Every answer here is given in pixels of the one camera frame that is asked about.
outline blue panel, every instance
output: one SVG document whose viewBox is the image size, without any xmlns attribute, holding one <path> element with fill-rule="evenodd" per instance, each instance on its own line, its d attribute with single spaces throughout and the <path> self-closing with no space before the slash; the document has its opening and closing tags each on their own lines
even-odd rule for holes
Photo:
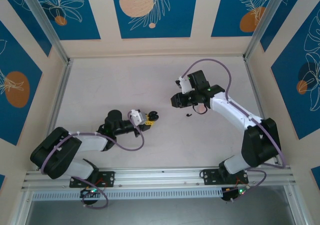
<svg viewBox="0 0 320 225">
<path fill-rule="evenodd" d="M 266 51 L 298 0 L 282 0 L 260 42 Z"/>
<path fill-rule="evenodd" d="M 320 3 L 271 69 L 299 139 L 320 128 Z"/>
<path fill-rule="evenodd" d="M 0 174 L 0 191 L 1 191 L 1 188 L 2 188 L 2 184 L 4 184 L 5 177 L 6 177 L 6 176 Z"/>
<path fill-rule="evenodd" d="M 189 38 L 196 0 L 113 0 L 123 39 Z"/>
<path fill-rule="evenodd" d="M 251 36 L 270 0 L 221 0 L 211 37 Z"/>
<path fill-rule="evenodd" d="M 0 22 L 0 138 L 17 145 L 42 71 Z"/>
<path fill-rule="evenodd" d="M 320 166 L 312 168 L 311 171 L 314 176 L 315 182 L 320 190 Z"/>
<path fill-rule="evenodd" d="M 89 0 L 38 0 L 61 40 L 100 39 Z"/>
<path fill-rule="evenodd" d="M 18 14 L 24 25 L 28 28 L 36 42 L 42 48 L 46 56 L 49 56 L 51 43 L 41 29 L 36 18 L 31 13 L 29 7 L 24 0 L 8 0 L 15 12 Z"/>
</svg>

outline metal grate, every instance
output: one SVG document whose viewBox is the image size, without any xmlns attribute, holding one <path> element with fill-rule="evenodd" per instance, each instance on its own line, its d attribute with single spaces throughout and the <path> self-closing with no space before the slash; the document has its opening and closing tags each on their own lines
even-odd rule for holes
<svg viewBox="0 0 320 225">
<path fill-rule="evenodd" d="M 109 200 L 132 199 L 187 199 L 187 198 L 221 198 L 222 189 L 188 188 L 188 189 L 123 189 L 105 191 Z M 104 197 L 97 193 L 86 200 L 103 200 Z M 32 201 L 74 201 L 80 200 L 80 191 L 37 191 L 33 194 Z"/>
</svg>

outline white work surface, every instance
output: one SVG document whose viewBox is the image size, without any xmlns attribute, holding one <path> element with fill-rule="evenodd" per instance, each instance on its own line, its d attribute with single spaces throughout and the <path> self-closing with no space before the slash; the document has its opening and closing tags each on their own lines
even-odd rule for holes
<svg viewBox="0 0 320 225">
<path fill-rule="evenodd" d="M 181 92 L 175 80 L 199 56 L 136 56 L 75 59 L 67 83 L 56 127 L 68 131 L 94 132 L 110 110 L 157 111 L 159 120 L 145 131 L 145 145 L 135 152 L 116 145 L 105 152 L 79 154 L 100 168 L 155 168 L 217 166 L 238 153 L 243 131 L 238 131 L 222 115 L 209 110 L 196 114 L 192 107 L 175 108 L 170 98 Z M 259 115 L 247 70 L 240 56 L 213 57 L 231 71 L 229 95 L 252 113 Z M 227 88 L 228 74 L 219 64 L 203 61 L 189 73 L 203 70 L 210 85 Z M 127 148 L 140 146 L 141 137 L 119 135 Z"/>
</svg>

